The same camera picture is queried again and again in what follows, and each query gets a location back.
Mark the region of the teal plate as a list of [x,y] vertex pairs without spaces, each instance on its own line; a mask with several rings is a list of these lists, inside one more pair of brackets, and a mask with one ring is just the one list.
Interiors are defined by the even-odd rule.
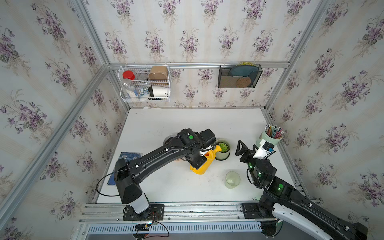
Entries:
[[256,65],[241,64],[231,68],[228,75],[232,77],[246,77],[253,72],[258,72],[259,67]]

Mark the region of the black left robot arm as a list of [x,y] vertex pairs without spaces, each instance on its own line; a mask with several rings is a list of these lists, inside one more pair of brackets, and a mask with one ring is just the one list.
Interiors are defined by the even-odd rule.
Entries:
[[221,150],[210,129],[200,133],[183,129],[158,149],[134,160],[117,160],[114,181],[122,204],[130,205],[136,214],[151,208],[140,183],[149,175],[177,159],[185,159],[193,172],[202,175]]

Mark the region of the white black paper cup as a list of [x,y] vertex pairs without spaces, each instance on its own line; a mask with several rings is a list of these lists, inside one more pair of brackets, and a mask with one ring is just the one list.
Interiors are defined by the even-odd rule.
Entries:
[[151,98],[168,98],[170,96],[170,89],[160,86],[150,86],[149,94]]

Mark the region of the black mesh wall holder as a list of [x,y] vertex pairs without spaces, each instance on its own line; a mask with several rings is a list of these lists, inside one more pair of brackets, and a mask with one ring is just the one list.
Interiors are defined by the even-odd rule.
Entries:
[[[241,64],[254,65],[251,63],[241,63]],[[239,79],[241,77],[232,77],[232,76],[228,75],[230,69],[235,67],[235,66],[236,65],[220,65],[219,76],[218,76],[218,88],[219,89],[254,89],[256,87],[257,83],[259,82],[259,79],[263,73],[262,66],[256,65],[259,67],[259,71],[257,73],[253,72],[249,76],[247,76],[247,77],[251,78],[251,80],[252,80],[252,85],[249,86],[248,88],[237,88],[236,87],[236,81],[237,81],[237,79]]]

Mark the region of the yellow plastic watering can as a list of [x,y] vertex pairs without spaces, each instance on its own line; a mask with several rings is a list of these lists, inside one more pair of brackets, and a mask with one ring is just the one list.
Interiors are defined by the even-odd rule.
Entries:
[[205,163],[203,163],[198,169],[190,166],[190,170],[197,175],[203,175],[216,158],[216,153],[220,152],[221,150],[222,148],[219,145],[216,145],[213,150],[209,150],[203,155],[203,157],[206,159]]

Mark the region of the brown paper cup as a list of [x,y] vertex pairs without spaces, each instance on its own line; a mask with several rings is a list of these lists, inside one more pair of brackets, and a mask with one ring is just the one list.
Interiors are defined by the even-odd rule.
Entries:
[[167,80],[168,69],[166,66],[153,66],[148,74],[149,80]]

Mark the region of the red lid jar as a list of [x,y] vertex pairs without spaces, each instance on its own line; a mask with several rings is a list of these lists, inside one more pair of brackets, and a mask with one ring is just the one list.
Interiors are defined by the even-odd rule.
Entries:
[[123,79],[135,80],[136,76],[132,71],[124,71],[122,73]]

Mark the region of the translucent green cup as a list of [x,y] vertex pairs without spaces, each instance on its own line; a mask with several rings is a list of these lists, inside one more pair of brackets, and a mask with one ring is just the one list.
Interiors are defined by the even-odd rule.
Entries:
[[240,175],[235,171],[229,171],[225,177],[225,186],[228,189],[234,189],[241,183]]

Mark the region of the white pot red succulent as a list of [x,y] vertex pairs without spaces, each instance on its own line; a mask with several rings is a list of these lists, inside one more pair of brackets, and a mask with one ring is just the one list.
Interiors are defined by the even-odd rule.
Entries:
[[174,146],[177,146],[178,143],[179,143],[179,139],[177,138],[177,135],[170,135],[165,138],[163,145],[174,147]]

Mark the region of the aluminium front rail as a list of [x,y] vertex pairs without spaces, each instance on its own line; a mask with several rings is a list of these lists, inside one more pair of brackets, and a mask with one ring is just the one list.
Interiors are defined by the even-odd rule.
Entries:
[[[273,221],[282,220],[299,225],[309,224],[310,221],[300,216],[299,213],[274,205],[275,211],[268,219],[245,219],[240,211],[242,203],[254,203],[257,201],[232,201],[232,202],[173,202],[173,203],[151,203],[164,204],[164,218],[162,221],[169,223],[179,222],[236,222],[242,220]],[[122,204],[87,204],[80,216],[79,224],[117,224],[123,222],[144,223],[149,221],[123,221]]]

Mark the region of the green pencil holder cup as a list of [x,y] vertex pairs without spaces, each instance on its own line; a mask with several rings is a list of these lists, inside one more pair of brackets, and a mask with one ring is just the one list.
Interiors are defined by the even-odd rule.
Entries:
[[281,127],[276,125],[266,125],[264,131],[260,134],[256,143],[257,147],[261,146],[261,141],[265,140],[276,146],[284,137],[285,132]]

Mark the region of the clear plastic bottle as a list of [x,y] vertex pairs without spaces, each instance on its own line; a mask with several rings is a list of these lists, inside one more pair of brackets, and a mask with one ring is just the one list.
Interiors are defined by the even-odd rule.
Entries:
[[134,83],[130,79],[123,79],[122,81],[123,89],[129,96],[129,98],[138,98],[139,94],[137,92],[137,88],[134,86]]

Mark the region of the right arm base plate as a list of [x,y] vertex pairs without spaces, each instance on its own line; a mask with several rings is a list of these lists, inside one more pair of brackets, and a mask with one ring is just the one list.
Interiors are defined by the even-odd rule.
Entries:
[[270,213],[259,206],[259,203],[242,203],[240,211],[244,214],[245,219],[268,219]]

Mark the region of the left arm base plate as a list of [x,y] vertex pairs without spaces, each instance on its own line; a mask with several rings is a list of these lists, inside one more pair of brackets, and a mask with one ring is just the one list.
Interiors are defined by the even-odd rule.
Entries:
[[123,210],[123,221],[162,221],[164,218],[164,204],[150,204],[150,208],[137,214],[130,205]]

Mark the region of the round cork coaster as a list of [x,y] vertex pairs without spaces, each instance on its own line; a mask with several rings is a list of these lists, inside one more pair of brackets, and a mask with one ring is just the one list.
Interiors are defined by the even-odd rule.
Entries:
[[252,80],[249,77],[241,77],[236,81],[237,88],[248,88],[252,85]]

